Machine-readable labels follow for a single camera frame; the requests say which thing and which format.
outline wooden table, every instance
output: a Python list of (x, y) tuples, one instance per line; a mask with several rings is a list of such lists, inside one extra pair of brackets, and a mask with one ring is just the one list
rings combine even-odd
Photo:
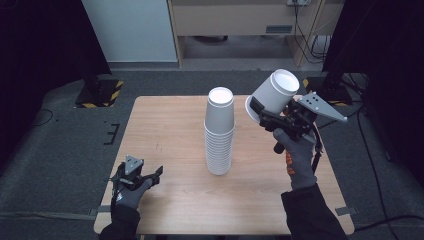
[[(244, 109), (247, 96), (235, 96), (236, 129), (232, 168), (223, 176), (206, 167), (204, 116), (207, 96), (146, 96), (136, 99), (111, 175), (125, 156), (145, 160), (143, 174), (164, 166), (161, 183), (141, 202), (138, 234), (285, 235), (290, 234), (280, 194), (290, 191), (283, 155), (275, 140)], [(321, 191), (335, 213), (345, 202), (327, 155), (316, 171)], [(110, 205), (109, 182), (102, 205)], [(349, 215), (338, 217), (346, 234)], [(110, 224), (97, 215), (94, 230)]]

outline glove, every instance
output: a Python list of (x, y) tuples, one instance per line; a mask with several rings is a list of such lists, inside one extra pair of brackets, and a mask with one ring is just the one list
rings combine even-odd
[(118, 183), (118, 196), (116, 197), (116, 205), (125, 205), (127, 207), (137, 209), (138, 203), (144, 192), (152, 186), (152, 179), (147, 179), (144, 183), (134, 191), (127, 189), (121, 182)]
[(281, 128), (275, 129), (273, 135), (286, 148), (287, 173), (292, 189), (313, 186), (317, 182), (311, 167), (313, 144), (303, 138), (293, 141)]

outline white wall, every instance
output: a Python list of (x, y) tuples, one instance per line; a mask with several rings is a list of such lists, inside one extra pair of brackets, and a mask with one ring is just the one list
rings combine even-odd
[(108, 62), (177, 62), (166, 0), (82, 0)]

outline wall socket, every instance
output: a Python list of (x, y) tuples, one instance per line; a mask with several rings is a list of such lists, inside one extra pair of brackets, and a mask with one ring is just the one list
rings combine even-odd
[(294, 6), (294, 4), (297, 2), (298, 6), (303, 6), (303, 5), (309, 5), (311, 4), (312, 0), (287, 0), (287, 5), (288, 6)]

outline gray carpet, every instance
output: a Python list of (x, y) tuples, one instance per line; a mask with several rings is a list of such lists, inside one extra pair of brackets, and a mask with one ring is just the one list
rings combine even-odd
[[(269, 71), (145, 71), (114, 72), (124, 85), (113, 107), (77, 109), (83, 86), (77, 81), (48, 93), (6, 173), (0, 179), (0, 212), (53, 212), (87, 215), (100, 203), (137, 96), (207, 95), (223, 86), (234, 94), (251, 94)], [(300, 80), (319, 72), (293, 72)], [(305, 94), (301, 88), (299, 94)], [(355, 93), (352, 98), (359, 99)], [(361, 103), (336, 107), (343, 115)], [(376, 166), (389, 217), (424, 215), (424, 189), (405, 166), (385, 159), (384, 149), (369, 120), (360, 114)], [(329, 122), (319, 117), (317, 125)], [(112, 145), (108, 132), (119, 131)], [(340, 188), (356, 227), (383, 220), (376, 181), (361, 138), (356, 115), (346, 124), (320, 130)], [(0, 219), (0, 239), (96, 239), (93, 220)], [(422, 239), (424, 222), (392, 222), (399, 239)], [(354, 233), (349, 239), (395, 239), (387, 225)]]

